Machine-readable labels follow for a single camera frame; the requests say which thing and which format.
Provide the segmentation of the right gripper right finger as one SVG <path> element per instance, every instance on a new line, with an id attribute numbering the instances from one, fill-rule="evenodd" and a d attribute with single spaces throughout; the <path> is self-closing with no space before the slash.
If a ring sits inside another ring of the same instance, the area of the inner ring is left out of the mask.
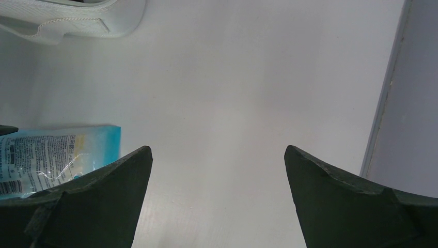
<path id="1" fill-rule="evenodd" d="M 289 145 L 286 173 L 307 247 L 437 247 L 437 199 L 396 190 Z"/>

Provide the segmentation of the white medicine kit case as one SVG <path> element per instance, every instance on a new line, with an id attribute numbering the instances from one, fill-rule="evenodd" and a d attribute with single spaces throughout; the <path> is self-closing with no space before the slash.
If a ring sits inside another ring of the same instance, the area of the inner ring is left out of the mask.
<path id="1" fill-rule="evenodd" d="M 134 31 L 146 1 L 1 1 L 1 30 L 59 44 L 65 35 L 118 38 Z"/>

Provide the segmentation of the large blue white pouch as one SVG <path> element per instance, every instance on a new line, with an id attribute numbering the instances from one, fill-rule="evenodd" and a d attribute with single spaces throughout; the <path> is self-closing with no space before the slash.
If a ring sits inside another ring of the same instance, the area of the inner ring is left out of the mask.
<path id="1" fill-rule="evenodd" d="M 121 127 L 22 130 L 1 136 L 1 199 L 27 198 L 120 157 Z"/>

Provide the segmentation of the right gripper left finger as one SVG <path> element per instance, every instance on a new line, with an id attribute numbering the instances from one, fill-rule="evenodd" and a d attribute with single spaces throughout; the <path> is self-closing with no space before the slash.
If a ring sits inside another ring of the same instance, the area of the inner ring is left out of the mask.
<path id="1" fill-rule="evenodd" d="M 131 247 L 152 169 L 140 147 L 27 198 L 1 201 L 1 247 Z"/>

